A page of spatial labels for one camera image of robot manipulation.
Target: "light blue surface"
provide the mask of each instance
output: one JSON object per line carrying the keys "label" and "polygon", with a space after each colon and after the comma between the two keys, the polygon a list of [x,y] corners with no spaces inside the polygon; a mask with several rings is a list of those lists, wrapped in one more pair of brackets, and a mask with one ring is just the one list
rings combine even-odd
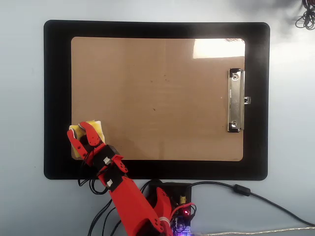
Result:
{"label": "light blue surface", "polygon": [[[43,25],[50,19],[266,22],[271,28],[269,175],[239,181],[315,222],[315,30],[296,29],[300,0],[2,0],[0,3],[0,235],[85,236],[108,196],[43,173]],[[193,231],[304,226],[252,197],[219,186],[193,189]],[[118,221],[113,214],[106,235]],[[101,223],[93,235],[100,235]],[[125,235],[123,227],[117,236]],[[301,235],[292,232],[277,235]],[[302,235],[315,235],[303,232]]]}

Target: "robotic arm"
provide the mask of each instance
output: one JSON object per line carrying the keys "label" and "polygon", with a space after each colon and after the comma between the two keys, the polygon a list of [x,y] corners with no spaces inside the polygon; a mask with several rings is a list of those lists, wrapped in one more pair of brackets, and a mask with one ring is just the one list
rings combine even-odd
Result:
{"label": "robotic arm", "polygon": [[170,228],[172,205],[167,194],[157,188],[157,204],[153,208],[133,180],[129,179],[123,156],[106,145],[96,130],[87,122],[79,126],[86,139],[78,140],[73,129],[67,135],[83,161],[97,168],[97,177],[109,189],[109,194],[129,236],[173,236]]}

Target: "metal clip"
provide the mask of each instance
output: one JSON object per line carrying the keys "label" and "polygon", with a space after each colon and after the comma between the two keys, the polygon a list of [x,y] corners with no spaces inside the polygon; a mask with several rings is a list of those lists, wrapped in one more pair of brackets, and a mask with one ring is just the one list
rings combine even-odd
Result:
{"label": "metal clip", "polygon": [[244,97],[245,71],[232,68],[228,79],[228,123],[227,131],[238,133],[244,129],[244,105],[251,97]]}

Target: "yellow sponge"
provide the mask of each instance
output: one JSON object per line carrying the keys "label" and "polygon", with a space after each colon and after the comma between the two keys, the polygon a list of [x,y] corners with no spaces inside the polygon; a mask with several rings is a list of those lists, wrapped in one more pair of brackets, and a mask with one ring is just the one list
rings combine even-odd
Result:
{"label": "yellow sponge", "polygon": [[[99,137],[102,139],[103,142],[105,142],[105,137],[104,137],[104,134],[102,131],[102,125],[101,125],[100,121],[91,120],[91,121],[87,121],[87,123],[89,123],[91,126],[94,127],[94,129],[96,130]],[[77,140],[80,140],[80,138],[83,135],[86,135],[85,130],[82,129],[79,125],[70,125],[69,129],[72,129],[74,131],[75,138]],[[72,146],[71,156],[75,160],[82,160],[82,157],[80,156],[78,151],[73,146]]]}

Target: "brown clipboard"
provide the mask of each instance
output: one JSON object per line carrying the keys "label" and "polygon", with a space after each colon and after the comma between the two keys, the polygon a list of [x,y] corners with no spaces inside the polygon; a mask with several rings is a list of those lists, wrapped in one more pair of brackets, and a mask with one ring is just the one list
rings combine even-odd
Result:
{"label": "brown clipboard", "polygon": [[228,76],[244,69],[245,52],[207,57],[197,41],[73,38],[72,124],[100,120],[125,159],[240,161],[243,132],[227,131]]}

